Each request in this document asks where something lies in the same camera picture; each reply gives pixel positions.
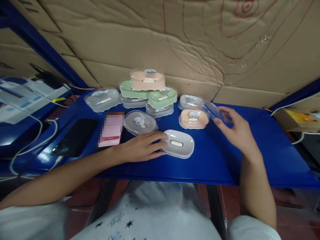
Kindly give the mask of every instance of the cardboard wall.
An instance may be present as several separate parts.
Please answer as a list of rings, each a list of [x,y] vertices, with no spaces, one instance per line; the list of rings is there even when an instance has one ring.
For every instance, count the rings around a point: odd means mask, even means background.
[[[216,102],[265,107],[320,76],[319,1],[26,1],[41,14],[19,10],[102,86],[122,68],[159,68],[181,91],[210,98],[223,85]]]
[[[47,32],[41,32],[40,30],[39,32],[87,85],[101,87],[62,39]],[[66,79],[58,71],[11,29],[0,29],[0,76],[31,77],[37,74],[29,63],[36,64],[67,83]]]

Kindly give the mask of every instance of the left hand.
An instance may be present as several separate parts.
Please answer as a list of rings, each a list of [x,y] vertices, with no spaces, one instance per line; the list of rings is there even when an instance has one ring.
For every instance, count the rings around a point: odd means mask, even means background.
[[[168,139],[168,136],[163,132],[141,134],[112,148],[121,162],[148,161],[166,154],[163,151],[156,152],[161,148],[167,147],[168,144],[166,142],[152,144],[161,138]]]

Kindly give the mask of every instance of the pink soap dish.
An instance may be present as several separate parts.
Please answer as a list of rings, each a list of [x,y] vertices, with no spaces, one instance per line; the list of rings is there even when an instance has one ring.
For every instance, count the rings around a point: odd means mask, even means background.
[[[164,74],[160,70],[133,68],[130,71],[131,85],[134,90],[162,90],[166,87]]]
[[[209,116],[201,109],[186,108],[179,116],[179,123],[186,129],[203,129],[209,123]]]

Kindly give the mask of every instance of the white soap dish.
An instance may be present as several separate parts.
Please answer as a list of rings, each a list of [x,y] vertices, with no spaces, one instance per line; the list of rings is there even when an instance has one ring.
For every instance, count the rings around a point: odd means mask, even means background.
[[[182,159],[187,159],[192,155],[194,140],[189,134],[171,129],[166,130],[164,133],[168,136],[168,140],[160,139],[160,142],[166,142],[168,147],[162,148],[162,151],[170,156]]]
[[[124,127],[135,136],[158,130],[156,120],[139,110],[128,112],[124,117]]]

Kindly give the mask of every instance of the white cable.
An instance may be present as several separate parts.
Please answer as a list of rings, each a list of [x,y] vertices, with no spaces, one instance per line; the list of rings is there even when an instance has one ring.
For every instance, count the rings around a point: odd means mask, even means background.
[[[39,133],[38,133],[38,135],[36,136],[36,138],[35,138],[31,143],[29,143],[29,144],[26,145],[25,147],[21,148],[21,149],[16,153],[16,155],[14,155],[14,157],[13,157],[12,160],[11,160],[11,163],[10,163],[10,171],[11,171],[14,175],[19,175],[19,173],[17,173],[17,172],[13,169],[13,163],[14,163],[14,161],[16,160],[17,156],[20,154],[20,152],[22,152],[24,149],[26,149],[27,147],[29,147],[31,144],[33,144],[33,143],[38,139],[38,137],[39,137],[40,134],[41,134],[43,124],[42,124],[42,122],[41,122],[39,119],[35,118],[34,116],[32,116],[31,114],[29,114],[28,112],[26,112],[26,111],[24,111],[24,110],[22,110],[22,109],[20,109],[20,108],[17,108],[16,106],[14,106],[14,105],[12,105],[11,103],[7,102],[7,101],[4,99],[3,96],[1,96],[1,98],[4,100],[5,104],[8,104],[8,105],[10,105],[11,107],[14,107],[14,108],[17,109],[17,110],[20,110],[20,111],[24,112],[24,113],[27,114],[29,117],[32,117],[34,120],[36,120],[36,121],[38,121],[38,122],[40,123]]]
[[[56,159],[54,165],[48,170],[48,172],[51,171],[52,169],[54,169],[54,168],[58,165],[58,163],[61,162],[62,159],[63,159],[63,156],[59,156],[59,157]],[[34,179],[34,177],[36,177],[36,176],[39,176],[39,174],[27,174],[27,175],[22,175],[21,178]],[[11,176],[11,177],[0,177],[0,182],[6,181],[6,180],[15,179],[15,178],[18,178],[18,176],[14,176],[14,177],[12,177],[12,176]]]
[[[280,110],[280,109],[282,109],[282,108],[290,107],[290,106],[292,106],[292,105],[294,105],[294,104],[296,104],[296,103],[299,103],[299,102],[302,102],[302,101],[307,100],[307,99],[309,99],[309,98],[312,98],[312,97],[314,97],[314,96],[316,96],[316,95],[318,95],[318,94],[320,94],[320,92],[315,93],[315,94],[311,95],[310,97],[307,97],[307,98],[301,99],[301,100],[299,100],[299,101],[297,101],[297,102],[294,102],[294,103],[288,104],[288,105],[283,106],[283,107],[279,107],[278,109],[274,110],[274,111],[273,111],[273,113],[271,113],[271,116],[273,116],[273,115],[275,114],[275,112],[276,112],[276,111],[278,111],[278,110]]]
[[[9,178],[6,178],[6,179],[2,179],[2,180],[0,180],[0,182],[2,182],[2,181],[6,181],[6,180],[15,179],[15,178],[17,178],[17,177],[9,177]]]
[[[293,142],[293,143],[292,143],[292,145],[294,145],[294,144],[297,144],[297,143],[301,142],[301,141],[304,139],[304,135],[305,135],[305,134],[320,135],[320,133],[307,133],[307,132],[302,132],[302,133],[301,133],[301,137],[300,137],[300,139],[299,139],[298,141],[296,141],[296,142]]]
[[[302,132],[302,133],[301,133],[301,137],[300,137],[300,139],[299,139],[298,141],[296,141],[296,142],[293,142],[293,143],[292,143],[292,145],[294,145],[294,144],[297,144],[297,143],[301,142],[303,139],[304,139],[304,132]]]
[[[33,151],[34,149],[36,149],[37,147],[41,146],[41,145],[44,144],[45,142],[49,141],[51,138],[53,138],[53,137],[56,135],[56,133],[57,133],[57,131],[58,131],[58,123],[57,123],[57,121],[56,121],[56,120],[46,120],[46,121],[54,122],[54,124],[55,124],[55,126],[56,126],[56,128],[55,128],[55,130],[54,130],[54,133],[53,133],[49,138],[47,138],[46,140],[44,140],[43,142],[39,143],[37,146],[35,146],[35,147],[33,147],[33,148],[29,149],[28,151],[25,151],[25,152],[23,152],[23,153],[19,153],[18,156],[21,156],[21,155],[23,155],[23,154],[25,154],[25,153],[28,153],[28,152]]]

